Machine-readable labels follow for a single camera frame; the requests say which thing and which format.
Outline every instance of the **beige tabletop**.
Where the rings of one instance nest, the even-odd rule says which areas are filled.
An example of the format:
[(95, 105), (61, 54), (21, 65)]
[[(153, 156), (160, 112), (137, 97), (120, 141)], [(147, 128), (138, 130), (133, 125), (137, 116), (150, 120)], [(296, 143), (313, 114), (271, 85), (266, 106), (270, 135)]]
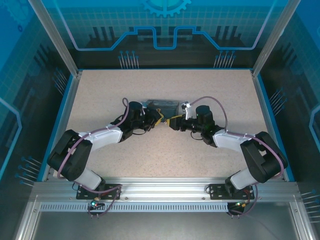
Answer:
[[(249, 70), (84, 70), (67, 129), (92, 131), (123, 114), (122, 98), (192, 102), (217, 98), (228, 117), (228, 129), (239, 133), (266, 131)], [(205, 99), (216, 123), (225, 125), (220, 107)], [(103, 177), (228, 177), (246, 167), (241, 153), (214, 148), (160, 124), (144, 135), (91, 153), (87, 167)]]

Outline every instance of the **glass panel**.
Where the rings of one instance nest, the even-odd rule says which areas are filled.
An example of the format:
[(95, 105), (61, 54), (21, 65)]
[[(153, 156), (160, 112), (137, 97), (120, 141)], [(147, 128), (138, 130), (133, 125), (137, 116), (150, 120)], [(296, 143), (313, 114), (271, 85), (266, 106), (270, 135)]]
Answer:
[[(320, 191), (319, 9), (318, 1), (301, 1), (260, 73), (301, 193)], [(318, 205), (313, 193), (305, 197), (308, 207)]]
[(79, 68), (251, 68), (287, 0), (44, 0)]
[(0, 232), (13, 239), (70, 73), (28, 1), (0, 1), (0, 22)]

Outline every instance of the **connector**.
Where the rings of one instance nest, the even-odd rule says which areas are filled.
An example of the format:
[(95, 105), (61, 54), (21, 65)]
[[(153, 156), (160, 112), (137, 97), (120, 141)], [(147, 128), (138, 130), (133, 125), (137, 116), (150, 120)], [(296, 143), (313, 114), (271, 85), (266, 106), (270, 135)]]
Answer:
[(185, 112), (186, 109), (191, 108), (190, 102), (185, 101), (185, 102), (181, 103), (181, 108)]
[(99, 201), (101, 200), (101, 197), (97, 196), (91, 201), (91, 206), (93, 208), (97, 207), (99, 204)]

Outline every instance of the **purple cable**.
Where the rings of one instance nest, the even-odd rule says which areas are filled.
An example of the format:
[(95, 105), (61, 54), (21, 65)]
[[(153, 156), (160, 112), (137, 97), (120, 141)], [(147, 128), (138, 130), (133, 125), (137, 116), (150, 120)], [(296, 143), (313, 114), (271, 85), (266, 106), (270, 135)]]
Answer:
[(249, 137), (249, 138), (252, 138), (253, 140), (257, 141), (258, 143), (260, 143), (261, 145), (263, 145), (266, 149), (268, 149), (273, 155), (274, 157), (276, 158), (276, 160), (279, 162), (280, 164), (280, 173), (276, 176), (273, 176), (272, 178), (275, 179), (275, 178), (279, 178), (281, 177), (283, 174), (284, 174), (284, 164), (282, 163), (280, 157), (276, 154), (275, 151), (273, 151), (271, 149), (271, 147), (269, 147), (266, 143), (264, 143), (263, 141), (261, 141), (260, 139), (256, 138), (255, 136), (252, 136), (252, 135), (248, 135), (248, 134), (241, 134), (241, 133), (236, 133), (236, 132), (231, 132), (231, 131), (227, 131), (227, 126), (228, 126), (228, 118), (227, 118), (227, 113), (226, 113), (226, 110), (224, 108), (224, 106), (222, 106), (222, 104), (219, 102), (218, 99), (214, 98), (213, 96), (203, 96), (203, 97), (200, 97), (198, 98), (197, 100), (193, 101), (192, 103), (190, 103), (190, 105), (194, 105), (195, 103), (199, 102), (200, 100), (202, 99), (212, 99), (214, 101), (216, 101), (219, 106), (221, 107), (222, 111), (223, 111), (223, 114), (224, 114), (224, 118), (225, 118), (225, 125), (224, 125), (224, 130), (230, 134), (230, 135), (234, 135), (234, 136), (237, 136), (237, 137)]
[(226, 110), (224, 109), (224, 106), (222, 106), (221, 102), (219, 102), (218, 99), (214, 98), (213, 96), (202, 96), (202, 97), (198, 98), (197, 100), (193, 101), (192, 103), (190, 103), (190, 106), (192, 106), (193, 104), (199, 102), (202, 99), (212, 99), (212, 100), (216, 101), (217, 104), (219, 104), (219, 106), (222, 109), (222, 112), (224, 114), (224, 118), (225, 118), (224, 130), (227, 131), (227, 126), (228, 126), (227, 113), (226, 113)]
[(236, 137), (248, 137), (251, 138), (255, 141), (257, 141), (258, 143), (260, 143), (261, 145), (263, 145), (266, 149), (268, 149), (270, 151), (270, 153), (272, 153), (272, 155), (276, 158), (276, 160), (278, 161), (279, 165), (280, 165), (280, 172), (273, 176), (273, 179), (279, 178), (284, 174), (284, 164), (282, 163), (280, 157), (276, 154), (275, 151), (273, 151), (273, 149), (271, 147), (269, 147), (265, 142), (263, 142), (262, 140), (260, 140), (259, 138), (256, 138), (255, 136), (249, 135), (249, 134), (242, 134), (242, 133), (236, 133), (236, 132), (231, 132), (231, 131), (227, 131), (228, 134), (236, 136)]
[[(124, 97), (124, 98), (122, 99), (122, 103), (123, 103), (123, 105), (126, 107), (126, 111), (125, 111), (125, 114), (124, 114), (122, 120), (121, 120), (118, 124), (113, 125), (113, 126), (111, 126), (110, 128), (108, 128), (108, 127), (103, 127), (103, 128), (96, 129), (96, 130), (94, 130), (94, 131), (92, 131), (92, 132), (89, 132), (89, 133), (85, 134), (84, 136), (82, 136), (78, 141), (76, 141), (75, 144), (71, 147), (70, 151), (69, 151), (69, 152), (67, 153), (67, 155), (65, 156), (64, 160), (62, 161), (62, 164), (61, 164), (61, 166), (60, 166), (60, 168), (59, 168), (59, 170), (58, 170), (58, 173), (57, 173), (57, 178), (58, 178), (58, 179), (64, 179), (64, 178), (65, 178), (65, 177), (61, 176), (61, 171), (62, 171), (62, 169), (64, 168), (66, 162), (68, 161), (71, 153), (72, 153), (72, 152), (75, 150), (75, 148), (81, 143), (82, 140), (84, 140), (84, 139), (85, 139), (86, 137), (88, 137), (90, 134), (94, 134), (94, 133), (97, 133), (97, 132), (105, 131), (106, 129), (107, 129), (107, 130), (114, 129), (115, 127), (121, 125), (121, 124), (126, 120), (126, 118), (127, 118), (127, 116), (128, 116), (128, 113), (129, 113), (129, 101), (128, 101), (128, 99), (127, 99), (126, 97)], [(93, 190), (87, 188), (86, 186), (81, 185), (82, 188), (84, 188), (84, 189), (86, 189), (87, 191), (90, 191), (90, 192), (92, 192), (92, 193), (96, 193), (96, 194), (104, 194), (104, 193), (111, 192), (111, 191), (117, 189), (119, 186), (110, 188), (110, 189), (105, 190), (105, 191), (93, 191)]]
[(255, 199), (254, 199), (254, 202), (253, 202), (252, 206), (249, 208), (249, 210), (246, 211), (245, 213), (242, 213), (240, 211), (231, 210), (232, 212), (235, 212), (235, 213), (238, 213), (238, 214), (240, 213), (240, 216), (246, 216), (252, 211), (252, 209), (254, 209), (254, 207), (255, 207), (255, 205), (257, 204), (257, 201), (258, 201), (258, 187), (257, 187), (256, 184), (254, 186), (255, 186)]
[(90, 211), (90, 208), (88, 208), (88, 214), (91, 215), (91, 218), (94, 217), (94, 216), (96, 216), (96, 217), (98, 218), (98, 217), (100, 217), (100, 216), (105, 215), (107, 212), (109, 212), (109, 210), (110, 210), (110, 209), (112, 208), (112, 206), (114, 205), (114, 203), (115, 203), (115, 201), (116, 201), (116, 199), (117, 199), (117, 197), (118, 197), (118, 195), (119, 195), (119, 193), (120, 193), (120, 191), (121, 191), (121, 186), (117, 186), (117, 187), (115, 187), (115, 188), (119, 188), (119, 190), (116, 191), (115, 197), (113, 198), (112, 202), (110, 203), (110, 205), (108, 206), (108, 208), (107, 208), (104, 212), (102, 212), (102, 213), (100, 213), (100, 214), (97, 213), (96, 215), (93, 215), (93, 214), (91, 213), (91, 211)]
[[(236, 211), (236, 210), (231, 210), (231, 211), (234, 212), (234, 213), (236, 213), (236, 214), (239, 214), (239, 216), (242, 216), (242, 214), (241, 214), (240, 211)], [(247, 215), (247, 217), (253, 219), (254, 221), (256, 221), (256, 222), (258, 222), (258, 223), (260, 223), (272, 236), (274, 236), (275, 239), (280, 240), (280, 238), (278, 238), (278, 237), (270, 230), (270, 228), (268, 228), (262, 221), (260, 221), (259, 219), (255, 218), (255, 217), (253, 217), (253, 216), (250, 216), (250, 215)]]

